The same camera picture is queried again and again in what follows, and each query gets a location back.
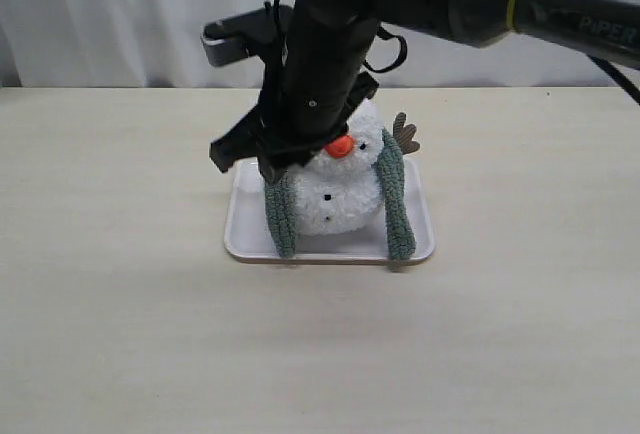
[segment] white fluffy body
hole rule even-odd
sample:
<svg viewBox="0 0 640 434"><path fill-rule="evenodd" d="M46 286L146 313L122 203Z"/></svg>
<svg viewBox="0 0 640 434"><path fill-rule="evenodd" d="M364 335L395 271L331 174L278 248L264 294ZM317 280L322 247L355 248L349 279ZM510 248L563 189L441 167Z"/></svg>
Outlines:
<svg viewBox="0 0 640 434"><path fill-rule="evenodd" d="M349 120L355 147L348 156L335 159L323 150L291 171L300 234L354 231L379 212L384 200L374 164L384 148L383 129L375 105L365 100Z"/></svg>

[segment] black cable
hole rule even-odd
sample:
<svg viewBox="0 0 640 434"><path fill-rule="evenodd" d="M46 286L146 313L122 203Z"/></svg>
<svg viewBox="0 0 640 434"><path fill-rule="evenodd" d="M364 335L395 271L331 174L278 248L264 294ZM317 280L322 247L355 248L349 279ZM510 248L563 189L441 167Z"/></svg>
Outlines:
<svg viewBox="0 0 640 434"><path fill-rule="evenodd" d="M624 92L629 94L631 98L640 105L640 89L629 80L622 72L620 72L613 64L597 57L588 56L593 63L602 69L613 81L618 84Z"/></svg>
<svg viewBox="0 0 640 434"><path fill-rule="evenodd" d="M273 20L276 24L276 32L278 33L278 41L280 45L284 45L284 33L282 32L282 24L280 23L280 0L273 0Z"/></svg>

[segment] green knitted arm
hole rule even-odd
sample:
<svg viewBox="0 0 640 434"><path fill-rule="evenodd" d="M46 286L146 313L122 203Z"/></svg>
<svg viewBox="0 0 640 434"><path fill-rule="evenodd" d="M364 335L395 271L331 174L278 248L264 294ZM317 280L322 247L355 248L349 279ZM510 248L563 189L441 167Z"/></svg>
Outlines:
<svg viewBox="0 0 640 434"><path fill-rule="evenodd" d="M378 157L376 172L384 196L389 259L407 261L416 250L416 240L404 204L404 159L402 150L385 129L385 147Z"/></svg>
<svg viewBox="0 0 640 434"><path fill-rule="evenodd" d="M269 232L278 255L285 259L295 256L298 236L295 191L291 185L291 178L285 175L273 185L265 183L264 200Z"/></svg>

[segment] antler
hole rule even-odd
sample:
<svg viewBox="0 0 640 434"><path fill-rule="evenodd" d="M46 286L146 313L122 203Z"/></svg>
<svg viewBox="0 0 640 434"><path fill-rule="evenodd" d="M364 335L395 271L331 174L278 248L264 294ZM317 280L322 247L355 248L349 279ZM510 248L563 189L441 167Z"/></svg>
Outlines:
<svg viewBox="0 0 640 434"><path fill-rule="evenodd" d="M406 122L407 115L404 112L396 116L396 120L393 123L393 138L400 146L402 154L413 154L420 149L420 143L413 140L418 128L415 124L405 126Z"/></svg>

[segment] snowman plush toy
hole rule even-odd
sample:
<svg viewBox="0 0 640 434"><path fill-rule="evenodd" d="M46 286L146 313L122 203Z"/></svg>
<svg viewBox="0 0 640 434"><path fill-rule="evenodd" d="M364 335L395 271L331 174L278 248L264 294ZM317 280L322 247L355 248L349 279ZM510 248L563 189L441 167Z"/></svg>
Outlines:
<svg viewBox="0 0 640 434"><path fill-rule="evenodd" d="M351 115L348 132L305 167L295 166L264 185L267 224L278 255L292 258L300 236L356 231L385 211L388 258L406 261L416 241L404 203L403 156L420 145L401 113L393 135L366 99Z"/></svg>

